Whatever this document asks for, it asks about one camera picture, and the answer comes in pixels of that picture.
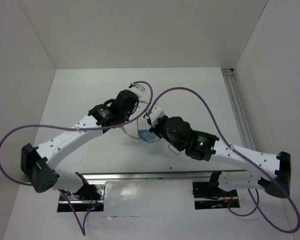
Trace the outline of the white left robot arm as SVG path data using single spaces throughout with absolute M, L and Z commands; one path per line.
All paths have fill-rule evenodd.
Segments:
M 137 87 L 119 92 L 88 111 L 71 131 L 65 131 L 50 141 L 33 147 L 30 143 L 21 149 L 21 170 L 37 193 L 54 188 L 70 192 L 76 199 L 87 197 L 95 190 L 79 172 L 68 173 L 57 169 L 57 165 L 73 151 L 116 126 L 129 120 L 144 91 Z

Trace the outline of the pink and blue cat-ear headphones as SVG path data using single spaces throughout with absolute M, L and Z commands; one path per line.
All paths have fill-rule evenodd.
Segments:
M 147 120 L 144 118 L 145 114 L 142 114 L 134 122 L 121 126 L 119 129 L 130 139 L 143 141 L 145 143 L 155 143 L 159 141 L 159 138 L 152 132 L 150 132 L 150 126 Z

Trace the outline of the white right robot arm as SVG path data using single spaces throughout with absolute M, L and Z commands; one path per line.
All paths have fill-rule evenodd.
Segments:
M 222 163 L 239 168 L 240 172 L 214 172 L 208 190 L 213 196 L 237 189 L 263 190 L 267 194 L 285 199 L 290 196 L 291 155 L 281 151 L 266 154 L 233 144 L 226 144 L 216 135 L 193 130 L 179 116 L 147 120 L 150 132 L 165 139 L 177 151 L 191 159 Z

